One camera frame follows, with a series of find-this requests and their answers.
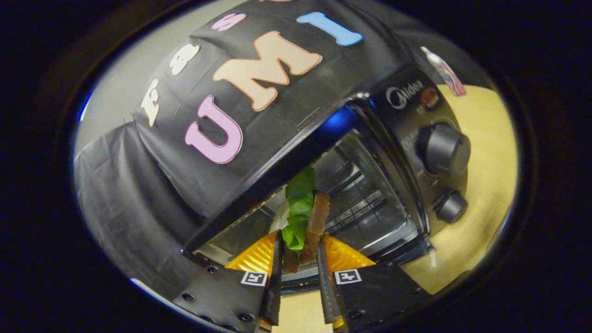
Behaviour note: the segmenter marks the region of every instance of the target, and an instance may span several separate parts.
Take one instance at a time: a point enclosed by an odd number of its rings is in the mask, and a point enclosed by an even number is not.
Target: oven door
[[[316,189],[330,196],[326,234],[375,260],[385,253],[392,258],[399,248],[416,257],[425,254],[427,250],[417,247],[429,248],[423,238],[429,227],[408,172],[410,164],[395,136],[377,120],[380,110],[358,95],[347,98],[309,136],[273,161],[250,189],[198,231],[184,254],[200,265],[224,266],[261,237],[282,229],[288,214],[285,186],[311,166]],[[417,246],[404,246],[412,243]],[[284,274],[282,285],[286,292],[298,286],[309,290],[317,276],[313,262]]]

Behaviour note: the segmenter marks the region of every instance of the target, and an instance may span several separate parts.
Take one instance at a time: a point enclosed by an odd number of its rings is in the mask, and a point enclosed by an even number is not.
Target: peach letter m
[[[255,80],[288,85],[289,78],[280,60],[287,64],[292,75],[302,75],[318,65],[323,57],[309,53],[283,39],[279,32],[270,31],[255,42],[259,60],[230,59],[214,73],[214,81],[226,80],[253,100],[253,110],[262,111],[278,95],[275,88],[264,88]]]

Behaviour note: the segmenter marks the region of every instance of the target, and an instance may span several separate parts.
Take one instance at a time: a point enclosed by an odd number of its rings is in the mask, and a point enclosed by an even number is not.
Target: midea logo
[[[401,110],[407,106],[407,100],[415,96],[422,88],[423,83],[419,80],[413,82],[412,84],[408,84],[403,89],[391,87],[387,90],[388,102],[391,103],[392,107]],[[393,93],[395,92],[397,92],[397,98],[392,97]]]

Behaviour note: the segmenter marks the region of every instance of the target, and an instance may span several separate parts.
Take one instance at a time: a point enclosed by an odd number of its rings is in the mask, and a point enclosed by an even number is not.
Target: pink letter s
[[[214,23],[214,25],[212,25],[212,30],[226,31],[237,25],[242,20],[244,20],[245,17],[247,17],[247,14],[226,15],[225,17],[219,19],[216,23]]]

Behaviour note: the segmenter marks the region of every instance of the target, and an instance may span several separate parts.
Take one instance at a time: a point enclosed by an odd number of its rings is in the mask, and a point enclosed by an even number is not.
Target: blue letter i
[[[341,25],[328,19],[322,12],[312,12],[300,16],[296,21],[299,23],[310,23],[315,27],[324,30],[337,38],[337,44],[341,46],[350,46],[361,41],[364,37],[358,33],[353,33]]]

